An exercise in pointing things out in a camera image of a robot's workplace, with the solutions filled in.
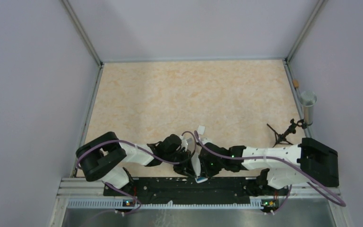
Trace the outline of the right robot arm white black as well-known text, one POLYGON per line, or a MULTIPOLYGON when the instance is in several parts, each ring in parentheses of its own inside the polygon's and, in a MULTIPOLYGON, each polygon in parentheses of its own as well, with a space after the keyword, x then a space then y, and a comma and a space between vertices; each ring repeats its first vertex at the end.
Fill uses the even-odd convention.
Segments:
POLYGON ((287 185, 312 182, 325 187, 339 186, 338 153, 313 138, 287 147, 254 148, 233 146, 221 148, 207 139, 198 139, 211 162, 222 161, 226 167, 247 170, 268 169, 267 177, 258 182, 259 191, 271 195, 287 185))

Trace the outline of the small cork piece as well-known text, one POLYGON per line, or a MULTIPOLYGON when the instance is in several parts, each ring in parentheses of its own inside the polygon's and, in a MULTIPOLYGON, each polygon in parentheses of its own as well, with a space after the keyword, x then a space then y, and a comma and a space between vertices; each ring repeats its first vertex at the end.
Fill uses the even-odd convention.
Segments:
POLYGON ((296 80, 296 79, 293 79, 293 80, 292 80, 292 84, 293 84, 293 87, 294 87, 295 89, 297 89, 297 88, 299 87, 299 82, 298 82, 298 80, 296 80))

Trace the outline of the white remote control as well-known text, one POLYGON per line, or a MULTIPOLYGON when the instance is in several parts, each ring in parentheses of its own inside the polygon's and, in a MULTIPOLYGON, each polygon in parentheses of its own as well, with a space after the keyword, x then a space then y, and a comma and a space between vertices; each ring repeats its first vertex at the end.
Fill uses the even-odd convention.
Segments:
POLYGON ((199 159, 199 154, 195 153, 190 159, 190 161, 193 168, 194 179, 196 179, 197 177, 205 177, 201 175, 201 162, 199 159))

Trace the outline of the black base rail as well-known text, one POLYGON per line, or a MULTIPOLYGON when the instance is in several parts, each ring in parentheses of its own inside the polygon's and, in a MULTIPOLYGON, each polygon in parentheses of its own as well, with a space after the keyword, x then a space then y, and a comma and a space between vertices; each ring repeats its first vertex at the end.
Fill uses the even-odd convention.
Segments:
POLYGON ((285 196, 288 189, 258 185, 256 179, 246 177, 214 177, 203 183, 186 177, 140 177, 122 191, 136 196, 144 205, 170 201, 176 205, 217 205, 249 204, 259 196, 285 196))

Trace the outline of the silver metal cylinder cup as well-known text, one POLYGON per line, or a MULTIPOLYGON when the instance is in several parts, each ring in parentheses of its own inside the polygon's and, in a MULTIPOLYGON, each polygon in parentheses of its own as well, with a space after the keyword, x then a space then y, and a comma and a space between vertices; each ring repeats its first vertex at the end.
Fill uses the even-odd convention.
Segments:
POLYGON ((314 106, 317 102, 316 94, 313 91, 303 91, 299 96, 299 102, 302 107, 304 123, 306 125, 312 125, 314 106))

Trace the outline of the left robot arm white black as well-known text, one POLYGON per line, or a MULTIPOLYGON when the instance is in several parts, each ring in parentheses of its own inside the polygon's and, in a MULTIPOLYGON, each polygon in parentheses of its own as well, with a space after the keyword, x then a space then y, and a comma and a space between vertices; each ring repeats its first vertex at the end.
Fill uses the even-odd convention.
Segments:
POLYGON ((171 134, 163 141, 139 145, 121 140, 110 131, 76 150, 76 167, 82 170, 88 182, 102 181, 113 186, 120 195, 128 195, 133 188, 132 177, 121 163, 147 167, 167 163, 182 174, 192 163, 196 144, 195 138, 171 134))

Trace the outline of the white remote battery cover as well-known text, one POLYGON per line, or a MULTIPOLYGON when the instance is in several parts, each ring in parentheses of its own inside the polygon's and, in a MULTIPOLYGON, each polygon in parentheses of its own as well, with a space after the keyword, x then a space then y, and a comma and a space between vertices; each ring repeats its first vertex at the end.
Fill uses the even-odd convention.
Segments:
POLYGON ((199 135, 203 135, 203 134, 205 133, 205 129, 206 129, 206 127, 205 127, 205 126, 203 126, 203 125, 199 125, 199 126, 198 126, 198 128, 197 128, 197 133, 198 133, 199 135))

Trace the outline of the black clamp mount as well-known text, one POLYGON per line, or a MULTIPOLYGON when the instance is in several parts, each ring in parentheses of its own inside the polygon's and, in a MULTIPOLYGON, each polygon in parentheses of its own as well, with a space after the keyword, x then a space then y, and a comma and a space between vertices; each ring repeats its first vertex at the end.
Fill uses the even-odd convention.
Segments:
POLYGON ((276 145, 293 145, 293 143, 289 142, 287 140, 287 136, 290 134, 296 134, 296 128, 302 128, 303 130, 308 128, 309 124, 307 124, 304 119, 300 119, 297 122, 294 121, 294 119, 290 120, 289 127, 285 130, 284 133, 278 133, 273 127, 271 127, 268 123, 266 124, 274 133, 275 136, 275 143, 273 145, 273 148, 276 145))

